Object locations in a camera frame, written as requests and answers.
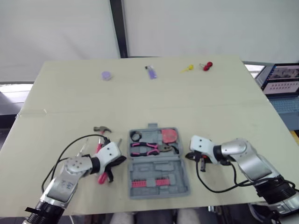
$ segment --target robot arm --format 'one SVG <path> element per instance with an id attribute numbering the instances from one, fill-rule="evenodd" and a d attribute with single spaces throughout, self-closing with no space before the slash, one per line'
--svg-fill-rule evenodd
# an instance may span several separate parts
<path id="1" fill-rule="evenodd" d="M 30 217 L 23 224 L 56 224 L 71 201 L 79 180 L 90 174 L 102 174 L 110 164 L 125 160 L 115 142 L 104 146 L 92 158 L 75 156 L 68 158 L 60 174 L 47 186 L 35 209 L 27 208 Z"/>
<path id="2" fill-rule="evenodd" d="M 242 173 L 256 188 L 257 194 L 266 200 L 270 210 L 279 215 L 299 210 L 299 193 L 247 140 L 235 139 L 216 145 L 211 140 L 193 136 L 190 149 L 205 155 L 213 164 L 236 161 Z"/>

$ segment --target black cable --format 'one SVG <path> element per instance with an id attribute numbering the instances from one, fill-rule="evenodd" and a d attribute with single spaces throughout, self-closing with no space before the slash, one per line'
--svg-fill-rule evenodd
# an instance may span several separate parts
<path id="1" fill-rule="evenodd" d="M 227 192 L 227 191 L 230 191 L 230 190 L 232 190 L 232 189 L 235 189 L 235 188 L 237 188 L 237 187 L 239 187 L 239 186 L 241 186 L 242 184 L 244 184 L 244 183 L 247 183 L 248 182 L 248 180 L 246 180 L 246 181 L 243 181 L 243 182 L 241 182 L 241 183 L 236 183 L 234 186 L 232 186 L 232 187 L 230 187 L 230 188 L 227 188 L 227 189 L 225 189 L 225 190 L 212 190 L 212 189 L 210 189 L 203 181 L 202 181 L 202 179 L 200 178 L 200 176 L 199 176 L 199 169 L 198 169 L 198 161 L 196 162 L 196 174 L 197 174 L 197 177 L 198 177 L 198 179 L 200 180 L 200 182 L 209 190 L 209 191 L 211 191 L 211 192 L 214 192 L 214 193 L 224 193 L 224 192 Z"/>
<path id="2" fill-rule="evenodd" d="M 79 141 L 80 139 L 87 138 L 87 137 L 91 137 L 91 136 L 100 136 L 100 137 L 102 137 L 102 138 L 104 139 L 105 142 L 108 141 L 108 138 L 105 137 L 104 135 L 101 135 L 101 134 L 89 134 L 89 135 L 82 136 L 82 137 L 80 137 L 80 138 L 78 138 L 78 139 L 72 141 L 72 142 L 71 142 L 71 143 L 70 143 L 70 144 L 69 144 L 69 145 L 62 151 L 62 153 L 61 153 L 60 156 L 58 157 L 58 159 L 57 159 L 57 161 L 56 161 L 56 163 L 55 163 L 55 165 L 54 165 L 54 168 L 53 168 L 53 172 L 52 172 L 52 175 L 51 175 L 51 180 L 53 180 L 53 178 L 54 178 L 54 174 L 55 174 L 57 165 L 58 165 L 58 163 L 59 163 L 59 160 L 61 159 L 61 157 L 62 157 L 62 155 L 65 153 L 65 151 L 66 151 L 72 144 L 74 144 L 75 142 Z"/>
<path id="3" fill-rule="evenodd" d="M 63 160 L 67 160 L 67 159 L 68 159 L 68 157 L 63 158 L 63 159 L 59 160 L 58 163 L 60 163 L 60 162 L 63 161 Z M 54 169 L 54 166 L 52 167 L 52 169 L 50 170 L 50 172 L 48 173 L 48 175 L 46 176 L 46 178 L 45 178 L 44 181 L 42 182 L 42 193 L 44 193 L 44 191 L 45 191 L 45 190 L 44 190 L 44 185 L 45 185 L 47 179 L 49 178 L 51 172 L 53 171 L 53 169 Z"/>
<path id="4" fill-rule="evenodd" d="M 234 170 L 234 184 L 237 185 L 237 171 L 235 169 L 235 166 L 230 162 L 230 165 L 232 166 L 233 170 Z"/>
<path id="5" fill-rule="evenodd" d="M 216 191 L 216 190 L 212 190 L 212 189 L 210 189 L 210 188 L 209 188 L 209 187 L 202 181 L 202 179 L 200 178 L 200 176 L 199 176 L 199 169 L 198 169 L 198 163 L 199 163 L 199 161 L 196 161 L 196 174 L 197 174 L 198 179 L 200 180 L 200 182 L 201 182 L 201 183 L 202 183 L 202 184 L 203 184 L 209 191 L 214 192 L 214 193 L 223 193 L 223 192 L 227 192 L 227 191 L 230 191 L 230 190 L 232 190 L 232 189 L 235 189 L 235 188 L 237 188 L 237 187 L 247 187 L 247 186 L 252 186 L 252 185 L 255 185 L 255 184 L 258 184 L 258 183 L 261 183 L 261 182 L 272 181 L 272 180 L 275 180 L 275 179 L 276 179 L 275 177 L 272 177 L 272 178 L 264 178 L 264 179 L 257 180 L 257 181 L 251 182 L 251 183 L 247 183 L 247 182 L 249 182 L 249 180 L 246 180 L 246 181 L 237 183 L 237 172 L 236 172 L 235 166 L 234 166 L 231 162 L 229 162 L 229 164 L 232 166 L 232 168 L 233 168 L 233 170 L 234 170 L 234 184 L 235 184 L 235 185 L 232 186 L 232 187 L 230 187 L 230 188 L 227 188 L 227 189 L 225 189 L 225 190 L 218 190 L 218 191 Z M 292 188 L 293 188 L 295 191 L 299 192 L 299 190 L 295 188 L 296 185 L 295 185 L 293 182 L 288 181 L 288 180 L 284 180 L 284 182 L 290 184 L 290 185 L 292 186 Z"/>

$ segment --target beige table surface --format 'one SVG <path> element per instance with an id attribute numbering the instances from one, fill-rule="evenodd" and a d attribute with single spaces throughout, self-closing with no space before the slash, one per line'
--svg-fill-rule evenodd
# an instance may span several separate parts
<path id="1" fill-rule="evenodd" d="M 197 65 L 207 61 L 214 66 L 204 72 Z M 144 69 L 150 64 L 157 79 L 150 80 Z M 189 64 L 195 69 L 180 73 Z M 104 70 L 112 72 L 110 81 L 101 80 Z M 111 140 L 123 138 L 120 149 L 127 155 L 128 130 L 151 122 L 177 127 L 184 155 L 195 134 L 216 143 L 246 138 L 286 179 L 299 185 L 299 148 L 236 56 L 46 62 L 0 151 L 0 217 L 28 215 L 24 209 L 37 204 L 41 183 L 61 151 L 77 137 L 93 133 L 94 126 L 110 127 Z M 88 153 L 94 153 L 97 141 L 90 138 Z M 65 155 L 75 155 L 83 143 Z M 209 192 L 196 177 L 195 163 L 188 160 L 189 196 L 131 200 L 129 162 L 113 168 L 111 184 L 98 185 L 94 175 L 81 179 L 65 215 L 261 200 L 253 187 Z M 233 185 L 230 167 L 207 165 L 201 175 L 216 190 Z M 244 179 L 238 172 L 238 180 Z"/>

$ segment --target computer screen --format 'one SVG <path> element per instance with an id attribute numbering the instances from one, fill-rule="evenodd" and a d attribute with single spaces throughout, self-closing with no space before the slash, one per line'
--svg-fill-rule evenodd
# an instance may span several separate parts
<path id="1" fill-rule="evenodd" d="M 299 64 L 275 64 L 262 85 L 268 97 L 299 95 Z"/>

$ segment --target small yellow object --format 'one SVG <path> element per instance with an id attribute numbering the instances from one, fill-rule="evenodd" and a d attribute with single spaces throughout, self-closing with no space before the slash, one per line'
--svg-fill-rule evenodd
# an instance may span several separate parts
<path id="1" fill-rule="evenodd" d="M 194 69 L 194 65 L 193 65 L 193 64 L 190 64 L 190 65 L 188 66 L 188 68 L 182 70 L 181 73 L 182 73 L 182 72 L 185 72 L 185 71 L 193 70 L 193 69 Z"/>

